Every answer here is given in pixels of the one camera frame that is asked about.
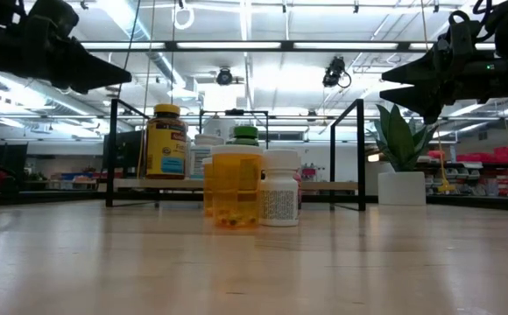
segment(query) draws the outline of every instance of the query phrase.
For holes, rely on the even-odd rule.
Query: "pill bottle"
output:
[[[299,167],[296,150],[264,152],[265,179],[260,186],[260,224],[271,227],[299,224],[299,183],[293,178]]]
[[[203,213],[206,217],[213,216],[213,159],[204,158],[203,164]]]
[[[220,136],[195,135],[194,145],[190,148],[190,178],[203,179],[201,162],[211,157],[211,147],[223,144]]]
[[[262,154],[262,149],[252,145],[225,144],[211,149],[217,227],[258,226]]]
[[[235,138],[232,140],[233,144],[245,144],[259,146],[258,143],[258,128],[251,126],[236,126],[233,129]]]
[[[155,106],[155,116],[147,122],[147,178],[184,179],[187,126],[179,117],[176,105]]]

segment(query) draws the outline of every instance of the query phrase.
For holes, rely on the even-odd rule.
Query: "green leaf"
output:
[[[413,134],[412,136],[413,145],[417,146],[418,144],[420,144],[421,140],[423,139],[423,136],[426,134],[426,131],[427,127],[423,127],[420,131]]]
[[[398,106],[392,107],[391,119],[388,124],[388,149],[401,164],[415,154],[412,132],[402,118]]]
[[[391,113],[389,113],[385,107],[380,106],[378,104],[377,104],[377,108],[378,108],[378,111],[380,112],[380,125],[381,125],[381,130],[383,131],[384,141],[388,143],[388,138],[390,137],[388,135],[388,133],[390,132],[388,126],[389,126],[389,123],[391,120]]]
[[[386,145],[386,143],[384,143],[382,141],[377,141],[377,147],[386,156],[388,161],[391,163],[392,168],[394,169],[394,171],[400,172],[400,161],[388,149],[388,146]]]
[[[386,142],[386,136],[385,132],[383,131],[383,128],[381,126],[381,123],[379,121],[375,121],[375,129],[377,130],[377,135],[380,141]]]
[[[420,142],[415,146],[415,151],[419,154],[423,152],[424,149],[426,149],[429,142],[431,142],[431,139],[433,139],[433,136],[435,134],[435,131],[437,130],[439,126],[435,126],[431,128],[420,140]]]

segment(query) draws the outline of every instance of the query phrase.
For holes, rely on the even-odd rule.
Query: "white container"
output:
[[[265,180],[260,186],[260,224],[294,227],[299,224],[299,183],[293,175],[300,167],[296,150],[267,150],[262,159]]]
[[[389,206],[425,206],[426,180],[422,171],[378,174],[378,204]]]
[[[195,135],[195,145],[190,148],[190,178],[203,179],[203,167],[201,161],[204,158],[211,158],[211,148],[214,145],[224,143],[219,136]]]

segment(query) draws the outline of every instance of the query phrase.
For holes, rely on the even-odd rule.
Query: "cable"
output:
[[[128,67],[128,61],[130,60],[130,53],[131,53],[131,45],[133,44],[133,38],[135,35],[135,28],[138,25],[138,18],[139,18],[139,10],[141,9],[141,0],[138,0],[138,7],[135,10],[135,18],[133,19],[133,26],[131,27],[131,36],[130,36],[130,46],[128,47],[128,53],[125,55],[125,62],[123,63],[123,70],[125,70]],[[120,83],[120,86],[117,90],[117,98],[120,98],[120,95],[122,94],[122,85],[123,83]]]
[[[173,10],[173,20],[176,20],[176,5],[178,3],[178,0],[174,0],[174,10]],[[176,27],[173,24],[173,42],[176,39]],[[174,101],[174,50],[171,52],[170,56],[170,103],[173,104]]]
[[[420,2],[421,2],[421,20],[423,22],[423,39],[426,41],[426,51],[428,51],[429,50],[429,44],[427,43],[426,12],[425,12],[425,9],[424,9],[425,5],[423,4],[423,0],[420,0]]]
[[[154,8],[155,4],[157,4],[157,0],[152,1],[152,6]],[[149,41],[149,53],[152,51],[152,39],[155,34],[155,10],[152,10],[152,20],[151,20],[151,40]],[[151,61],[147,62],[147,79],[145,79],[145,99],[143,101],[143,113],[147,110],[147,96],[149,94],[149,75],[151,74]],[[143,159],[143,145],[145,142],[145,117],[141,122],[141,141],[139,144],[139,159],[138,159],[138,172],[136,173],[136,177],[138,179],[141,178],[141,160]]]
[[[343,73],[348,76],[348,78],[349,78],[349,84],[347,86],[342,86],[340,84],[340,81],[338,81],[338,83],[336,85],[338,87],[340,87],[340,88],[349,88],[349,86],[351,85],[351,75],[349,75],[349,73],[347,71],[345,71],[345,70],[343,71]]]

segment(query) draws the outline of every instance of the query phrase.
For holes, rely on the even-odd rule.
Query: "wooden table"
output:
[[[508,212],[308,204],[229,231],[102,204],[0,207],[0,314],[508,314]]]

